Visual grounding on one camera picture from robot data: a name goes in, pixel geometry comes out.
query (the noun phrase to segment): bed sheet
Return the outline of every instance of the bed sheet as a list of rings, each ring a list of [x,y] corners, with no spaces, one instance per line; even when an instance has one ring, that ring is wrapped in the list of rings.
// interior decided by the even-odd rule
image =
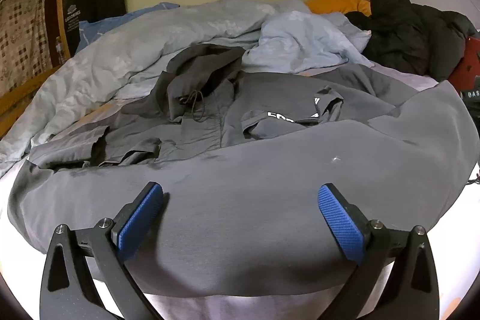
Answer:
[[[311,69],[303,75],[315,75],[332,68]],[[428,77],[403,74],[378,64],[378,72],[424,90],[436,84]],[[112,100],[83,117],[56,138],[82,124],[106,118],[130,100]],[[6,213],[8,194],[23,160],[0,180],[0,271],[13,294],[33,319],[39,319],[39,293],[45,255],[30,247],[10,224]],[[479,171],[474,168],[471,178]],[[464,297],[480,269],[480,185],[466,186],[455,204],[428,233],[437,267],[440,288],[440,319],[445,319]],[[391,270],[384,268],[379,281],[362,313],[374,307]],[[95,281],[105,307],[120,315],[107,287]],[[293,296],[169,298],[146,295],[166,320],[223,319],[316,319],[340,290],[340,286],[321,292]]]

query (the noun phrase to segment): blue pillow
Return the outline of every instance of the blue pillow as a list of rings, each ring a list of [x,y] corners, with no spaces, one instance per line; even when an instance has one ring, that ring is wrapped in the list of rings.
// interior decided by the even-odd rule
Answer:
[[[114,16],[111,18],[105,18],[102,21],[88,23],[87,21],[80,21],[78,24],[78,29],[80,31],[80,43],[78,43],[77,51],[75,54],[79,53],[83,48],[87,45],[93,43],[94,41],[98,40],[98,38],[102,35],[115,29],[127,22],[135,19],[138,16],[142,16],[143,14],[149,13],[155,10],[168,10],[168,9],[175,9],[180,7],[178,4],[175,3],[168,3],[162,2],[153,7],[147,7],[141,10],[133,11],[131,13],[127,13],[123,16]]]

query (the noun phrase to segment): blue gripper pad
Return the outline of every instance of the blue gripper pad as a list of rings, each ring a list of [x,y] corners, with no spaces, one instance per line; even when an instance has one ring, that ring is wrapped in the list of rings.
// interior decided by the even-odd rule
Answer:
[[[318,208],[345,257],[360,264],[365,256],[364,236],[327,185],[318,190]]]
[[[118,233],[117,255],[122,262],[130,259],[138,250],[160,211],[162,202],[162,186],[155,183]]]

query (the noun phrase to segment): checkered fabric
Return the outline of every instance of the checkered fabric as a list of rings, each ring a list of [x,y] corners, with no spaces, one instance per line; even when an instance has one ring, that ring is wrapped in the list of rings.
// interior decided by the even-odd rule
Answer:
[[[44,0],[0,0],[0,97],[52,68]]]

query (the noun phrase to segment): red bag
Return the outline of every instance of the red bag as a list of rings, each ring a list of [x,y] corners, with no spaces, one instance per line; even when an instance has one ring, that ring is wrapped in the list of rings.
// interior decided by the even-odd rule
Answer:
[[[448,81],[458,92],[472,90],[477,75],[480,75],[480,40],[469,37],[465,45],[465,54],[452,75],[448,77]]]

